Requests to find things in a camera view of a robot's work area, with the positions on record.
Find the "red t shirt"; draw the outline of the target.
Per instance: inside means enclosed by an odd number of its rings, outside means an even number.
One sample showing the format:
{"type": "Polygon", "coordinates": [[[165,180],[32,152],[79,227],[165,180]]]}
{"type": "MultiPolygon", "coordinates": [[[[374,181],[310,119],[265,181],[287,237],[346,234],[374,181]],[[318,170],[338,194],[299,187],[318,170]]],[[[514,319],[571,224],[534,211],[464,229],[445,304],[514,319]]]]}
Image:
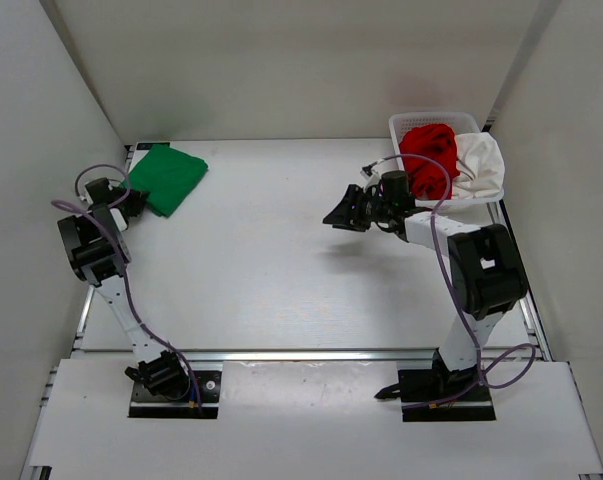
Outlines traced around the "red t shirt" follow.
{"type": "Polygon", "coordinates": [[[455,134],[449,126],[436,123],[413,128],[399,143],[399,151],[413,196],[433,201],[452,198],[452,190],[444,195],[446,177],[453,181],[460,172],[455,134]]]}

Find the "white t shirt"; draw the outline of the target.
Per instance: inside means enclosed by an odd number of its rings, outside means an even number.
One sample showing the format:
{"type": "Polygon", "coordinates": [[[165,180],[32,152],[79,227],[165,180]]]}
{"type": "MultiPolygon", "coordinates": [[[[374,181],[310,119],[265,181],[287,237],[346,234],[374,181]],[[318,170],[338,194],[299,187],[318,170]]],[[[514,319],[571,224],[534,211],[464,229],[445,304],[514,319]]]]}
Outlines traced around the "white t shirt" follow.
{"type": "Polygon", "coordinates": [[[457,170],[453,180],[453,200],[490,199],[501,193],[505,163],[494,137],[487,132],[455,136],[457,170]]]}

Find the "white plastic basket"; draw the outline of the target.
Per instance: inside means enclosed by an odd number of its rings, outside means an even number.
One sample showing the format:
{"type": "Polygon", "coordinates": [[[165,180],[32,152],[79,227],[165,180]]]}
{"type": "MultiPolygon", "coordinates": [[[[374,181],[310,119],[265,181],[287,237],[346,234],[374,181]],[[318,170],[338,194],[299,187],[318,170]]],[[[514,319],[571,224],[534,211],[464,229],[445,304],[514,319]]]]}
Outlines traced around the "white plastic basket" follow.
{"type": "MultiPolygon", "coordinates": [[[[445,112],[445,111],[419,111],[395,114],[389,119],[389,129],[392,139],[392,145],[396,154],[399,154],[399,143],[404,135],[413,128],[425,126],[428,124],[441,123],[449,126],[455,136],[464,133],[481,133],[475,119],[463,112],[445,112]]],[[[478,200],[446,200],[442,210],[459,211],[470,208],[471,206],[498,202],[503,197],[503,187],[500,194],[490,199],[478,200]]]]}

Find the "dark table label sticker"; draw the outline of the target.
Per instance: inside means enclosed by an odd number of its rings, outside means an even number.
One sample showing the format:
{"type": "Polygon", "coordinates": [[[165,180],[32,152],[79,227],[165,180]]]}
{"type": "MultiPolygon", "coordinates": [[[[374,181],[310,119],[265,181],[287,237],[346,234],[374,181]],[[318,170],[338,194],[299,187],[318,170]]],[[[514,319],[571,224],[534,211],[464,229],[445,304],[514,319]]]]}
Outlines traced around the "dark table label sticker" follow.
{"type": "Polygon", "coordinates": [[[170,143],[169,142],[139,142],[136,145],[135,150],[136,151],[149,151],[155,146],[169,147],[170,143]]]}

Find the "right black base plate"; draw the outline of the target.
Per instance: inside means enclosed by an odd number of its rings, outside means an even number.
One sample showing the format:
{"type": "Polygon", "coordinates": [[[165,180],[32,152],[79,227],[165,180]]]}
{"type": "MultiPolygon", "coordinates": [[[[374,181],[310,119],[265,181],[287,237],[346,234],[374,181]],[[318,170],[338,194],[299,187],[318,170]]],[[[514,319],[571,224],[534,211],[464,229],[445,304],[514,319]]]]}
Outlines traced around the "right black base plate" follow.
{"type": "Polygon", "coordinates": [[[463,382],[438,389],[431,370],[401,369],[398,385],[403,422],[490,422],[496,413],[490,390],[463,382]]]}

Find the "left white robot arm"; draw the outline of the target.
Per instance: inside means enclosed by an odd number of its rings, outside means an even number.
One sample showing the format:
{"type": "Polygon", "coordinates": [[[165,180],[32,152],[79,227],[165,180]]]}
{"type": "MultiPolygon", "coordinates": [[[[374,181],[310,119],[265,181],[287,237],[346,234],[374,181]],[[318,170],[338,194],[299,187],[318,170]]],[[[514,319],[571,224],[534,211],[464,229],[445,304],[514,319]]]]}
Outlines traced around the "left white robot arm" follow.
{"type": "Polygon", "coordinates": [[[105,301],[130,343],[136,365],[125,374],[153,396],[194,401],[196,383],[183,355],[141,320],[132,301],[130,254],[122,233],[142,213],[147,197],[99,178],[85,185],[86,210],[53,203],[69,214],[57,227],[74,274],[105,301]]]}

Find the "green t shirt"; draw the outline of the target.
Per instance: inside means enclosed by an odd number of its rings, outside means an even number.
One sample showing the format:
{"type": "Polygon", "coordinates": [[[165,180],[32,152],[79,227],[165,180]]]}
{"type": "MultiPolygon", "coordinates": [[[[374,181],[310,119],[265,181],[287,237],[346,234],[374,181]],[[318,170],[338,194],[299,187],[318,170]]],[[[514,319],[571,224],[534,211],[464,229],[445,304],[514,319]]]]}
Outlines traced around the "green t shirt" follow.
{"type": "Polygon", "coordinates": [[[163,144],[153,145],[129,173],[130,186],[146,192],[147,207],[168,218],[197,187],[209,170],[208,164],[163,144]]]}

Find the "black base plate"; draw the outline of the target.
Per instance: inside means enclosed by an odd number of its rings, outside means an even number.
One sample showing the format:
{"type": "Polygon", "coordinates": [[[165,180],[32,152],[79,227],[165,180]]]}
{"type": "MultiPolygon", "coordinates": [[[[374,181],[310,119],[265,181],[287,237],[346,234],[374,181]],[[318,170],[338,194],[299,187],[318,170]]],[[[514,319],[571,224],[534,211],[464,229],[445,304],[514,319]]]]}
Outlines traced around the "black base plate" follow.
{"type": "Polygon", "coordinates": [[[403,422],[490,422],[496,413],[490,390],[463,382],[438,389],[431,370],[401,369],[398,385],[403,422]]]}
{"type": "Polygon", "coordinates": [[[201,394],[201,409],[189,406],[189,394],[172,401],[151,395],[140,382],[131,390],[128,417],[134,419],[214,420],[218,417],[223,364],[192,363],[201,394]]]}

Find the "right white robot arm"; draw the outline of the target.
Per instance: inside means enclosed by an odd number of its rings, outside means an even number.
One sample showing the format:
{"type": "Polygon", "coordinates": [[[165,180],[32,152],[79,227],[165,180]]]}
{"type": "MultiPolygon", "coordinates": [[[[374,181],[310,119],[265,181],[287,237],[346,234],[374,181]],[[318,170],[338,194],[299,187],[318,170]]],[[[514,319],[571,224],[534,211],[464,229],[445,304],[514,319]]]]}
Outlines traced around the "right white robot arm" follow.
{"type": "Polygon", "coordinates": [[[409,409],[434,409],[475,390],[492,390],[482,365],[483,349],[494,327],[529,289],[506,227],[460,223],[439,215],[436,208],[418,205],[402,171],[386,172],[365,188],[349,185],[322,222],[353,232],[377,226],[408,244],[433,250],[456,310],[430,369],[380,390],[376,399],[401,398],[409,409]]]}

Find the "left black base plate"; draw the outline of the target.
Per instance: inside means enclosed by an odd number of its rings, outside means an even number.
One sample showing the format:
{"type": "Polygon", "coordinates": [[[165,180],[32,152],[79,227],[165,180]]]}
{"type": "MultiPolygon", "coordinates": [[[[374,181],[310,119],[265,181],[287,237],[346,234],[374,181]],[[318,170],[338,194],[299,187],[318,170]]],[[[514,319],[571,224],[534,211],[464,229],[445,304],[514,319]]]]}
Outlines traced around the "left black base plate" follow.
{"type": "Polygon", "coordinates": [[[214,420],[218,417],[223,364],[192,363],[201,394],[201,409],[189,406],[189,394],[172,401],[151,395],[140,382],[131,390],[128,417],[134,419],[214,420]]]}

